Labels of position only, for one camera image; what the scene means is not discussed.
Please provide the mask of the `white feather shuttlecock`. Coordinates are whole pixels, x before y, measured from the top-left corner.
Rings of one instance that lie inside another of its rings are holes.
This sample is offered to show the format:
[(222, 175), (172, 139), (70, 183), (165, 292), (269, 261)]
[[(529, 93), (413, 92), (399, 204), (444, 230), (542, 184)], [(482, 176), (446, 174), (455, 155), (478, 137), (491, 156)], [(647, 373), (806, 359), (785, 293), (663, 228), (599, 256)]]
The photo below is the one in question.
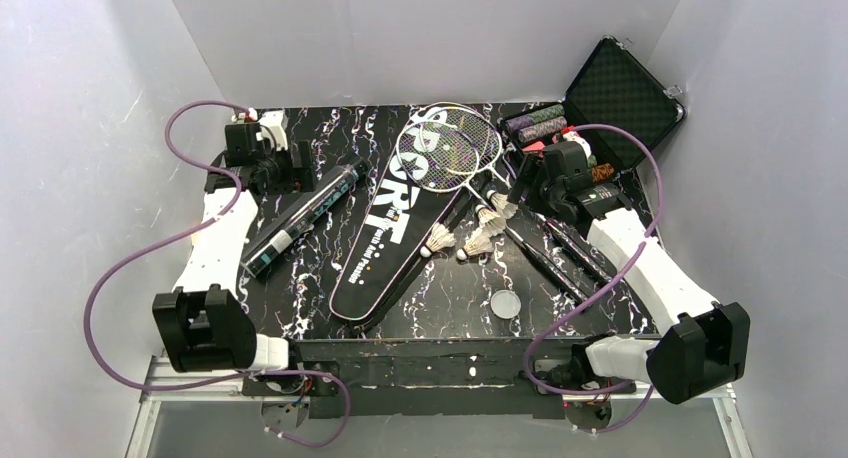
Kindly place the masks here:
[(506, 226), (506, 220), (498, 212), (485, 205), (477, 205), (475, 214), (478, 219), (478, 227), (489, 235), (501, 233)]
[(456, 237), (442, 223), (436, 223), (430, 230), (424, 245), (420, 248), (419, 253), (423, 258), (429, 258), (434, 253), (451, 248), (456, 244)]
[(495, 190), (489, 190), (485, 194), (488, 202), (494, 207), (495, 211), (505, 220), (511, 219), (518, 211), (518, 205), (508, 201), (508, 196), (498, 193)]
[(460, 261), (468, 261), (474, 256), (479, 256), (494, 251), (494, 245), (491, 237), (483, 229), (476, 229), (468, 237), (465, 244), (456, 252), (456, 257)]

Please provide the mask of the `black shuttlecock tube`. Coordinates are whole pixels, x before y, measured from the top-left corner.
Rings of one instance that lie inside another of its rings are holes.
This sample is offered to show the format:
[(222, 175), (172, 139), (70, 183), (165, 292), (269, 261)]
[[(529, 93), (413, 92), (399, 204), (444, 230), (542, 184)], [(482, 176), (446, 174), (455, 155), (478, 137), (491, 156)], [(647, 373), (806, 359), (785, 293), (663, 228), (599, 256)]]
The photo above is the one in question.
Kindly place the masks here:
[(369, 164), (355, 154), (326, 172), (314, 191), (299, 197), (250, 242), (241, 258), (242, 268), (257, 277), (360, 178), (367, 175)]

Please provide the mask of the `clear tube lid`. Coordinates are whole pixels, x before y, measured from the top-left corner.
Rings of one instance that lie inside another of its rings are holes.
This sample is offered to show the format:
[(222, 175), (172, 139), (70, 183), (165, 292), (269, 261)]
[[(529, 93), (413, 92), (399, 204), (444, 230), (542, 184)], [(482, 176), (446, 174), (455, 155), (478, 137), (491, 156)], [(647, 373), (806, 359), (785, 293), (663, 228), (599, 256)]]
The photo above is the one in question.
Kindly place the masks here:
[(492, 294), (490, 308), (496, 317), (503, 320), (516, 318), (521, 311), (521, 300), (511, 290), (499, 290)]

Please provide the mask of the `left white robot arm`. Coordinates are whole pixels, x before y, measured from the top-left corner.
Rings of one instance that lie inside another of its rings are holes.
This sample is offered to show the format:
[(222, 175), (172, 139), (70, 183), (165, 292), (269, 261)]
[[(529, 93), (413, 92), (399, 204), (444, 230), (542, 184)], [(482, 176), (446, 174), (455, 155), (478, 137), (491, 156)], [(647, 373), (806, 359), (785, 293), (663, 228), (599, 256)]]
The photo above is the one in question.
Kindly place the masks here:
[(235, 294), (258, 212), (240, 184), (219, 172), (208, 174), (203, 219), (211, 225), (191, 234), (191, 254), (173, 290), (154, 298), (153, 318), (177, 372), (275, 373), (289, 366), (289, 342), (257, 332)]

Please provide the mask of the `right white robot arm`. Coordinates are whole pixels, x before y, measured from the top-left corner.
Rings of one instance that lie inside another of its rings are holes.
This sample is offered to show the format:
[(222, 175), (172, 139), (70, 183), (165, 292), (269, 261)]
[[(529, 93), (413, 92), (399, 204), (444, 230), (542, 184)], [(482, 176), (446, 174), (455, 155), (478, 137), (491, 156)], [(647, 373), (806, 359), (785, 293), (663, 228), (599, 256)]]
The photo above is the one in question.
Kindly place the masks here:
[(640, 381), (680, 404), (744, 376), (747, 311), (738, 303), (721, 303), (690, 279), (643, 226), (630, 200), (612, 183), (594, 183), (578, 144), (560, 142), (526, 155), (508, 200), (524, 201), (548, 220), (578, 226), (637, 294), (661, 336), (591, 337), (572, 346), (569, 362), (543, 374), (533, 370), (542, 341), (536, 337), (522, 358), (535, 385), (581, 395), (590, 382)]

